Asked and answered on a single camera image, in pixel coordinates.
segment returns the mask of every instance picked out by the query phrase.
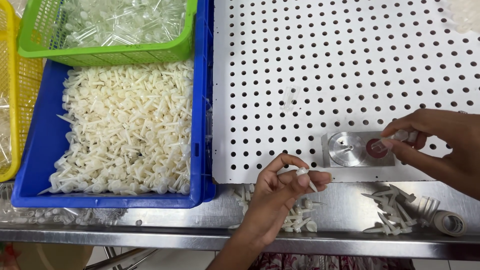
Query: masking tape roll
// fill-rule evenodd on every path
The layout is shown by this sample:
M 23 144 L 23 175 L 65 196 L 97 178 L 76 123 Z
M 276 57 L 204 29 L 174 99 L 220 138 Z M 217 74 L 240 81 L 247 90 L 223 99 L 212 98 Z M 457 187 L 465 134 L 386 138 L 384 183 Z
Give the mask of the masking tape roll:
M 449 211 L 438 211 L 433 222 L 439 231 L 451 236 L 462 236 L 467 231 L 467 223 L 463 218 Z

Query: hand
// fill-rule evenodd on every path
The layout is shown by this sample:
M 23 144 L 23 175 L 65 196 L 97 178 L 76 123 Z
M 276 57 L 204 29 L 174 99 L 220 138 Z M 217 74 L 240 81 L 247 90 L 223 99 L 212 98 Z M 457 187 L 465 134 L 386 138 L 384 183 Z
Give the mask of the hand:
M 296 170 L 291 170 L 277 175 L 287 164 L 309 168 L 298 157 L 284 153 L 278 155 L 258 175 L 249 209 L 236 232 L 243 239 L 248 239 L 256 250 L 263 250 L 275 240 L 295 201 L 313 192 L 309 187 L 310 180 L 318 191 L 325 190 L 326 184 L 332 181 L 328 172 L 310 171 L 297 177 Z
M 400 161 L 480 199 L 480 115 L 419 109 L 391 122 L 381 136 L 393 135 L 400 129 L 420 131 L 414 148 L 397 140 L 382 140 Z M 432 135 L 445 141 L 452 148 L 452 153 L 437 158 L 419 152 L 425 146 L 427 137 Z

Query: stainless steel table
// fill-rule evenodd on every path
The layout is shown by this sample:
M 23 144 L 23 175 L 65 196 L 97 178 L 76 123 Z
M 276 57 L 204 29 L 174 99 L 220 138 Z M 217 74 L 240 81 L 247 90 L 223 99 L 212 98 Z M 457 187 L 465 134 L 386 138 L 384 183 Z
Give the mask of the stainless steel table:
M 327 203 L 312 219 L 318 233 L 280 233 L 267 252 L 480 260 L 480 202 L 440 182 L 396 182 L 418 197 L 407 211 L 415 216 L 421 196 L 441 201 L 439 209 L 460 214 L 468 233 L 454 238 L 432 228 L 414 227 L 399 236 L 360 233 L 380 222 L 377 204 L 361 193 L 385 189 L 386 183 L 333 183 L 324 192 L 309 195 Z M 219 185 L 218 196 L 194 209 L 130 209 L 114 227 L 59 225 L 0 225 L 0 241 L 69 243 L 99 246 L 135 246 L 220 250 L 241 222 L 242 208 L 227 196 L 232 185 Z M 135 226 L 142 220 L 141 226 Z

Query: blue plastic crate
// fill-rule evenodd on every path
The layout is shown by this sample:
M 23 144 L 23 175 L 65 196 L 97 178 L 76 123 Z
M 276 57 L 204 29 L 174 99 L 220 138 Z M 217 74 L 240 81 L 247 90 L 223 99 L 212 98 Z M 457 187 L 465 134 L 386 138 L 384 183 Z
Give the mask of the blue plastic crate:
M 138 196 L 114 194 L 43 194 L 50 187 L 48 177 L 56 171 L 53 163 L 68 149 L 65 134 L 69 124 L 63 115 L 63 81 L 70 66 L 53 61 L 45 65 L 25 144 L 22 165 L 16 175 L 12 204 L 16 207 L 70 208 L 193 208 L 215 196 L 212 184 L 211 104 L 213 68 L 213 0 L 198 0 L 195 24 L 195 57 L 192 107 L 191 192 L 182 194 L 146 193 Z

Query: yellow plastic basket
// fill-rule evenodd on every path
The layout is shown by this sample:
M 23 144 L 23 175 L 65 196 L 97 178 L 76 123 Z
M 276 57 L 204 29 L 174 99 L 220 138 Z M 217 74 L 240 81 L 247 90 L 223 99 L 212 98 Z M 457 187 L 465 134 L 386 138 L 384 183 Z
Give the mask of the yellow plastic basket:
M 7 0 L 0 0 L 0 93 L 8 94 L 12 162 L 0 168 L 0 182 L 15 176 L 22 158 L 40 81 L 42 59 L 28 59 L 17 53 L 20 18 Z

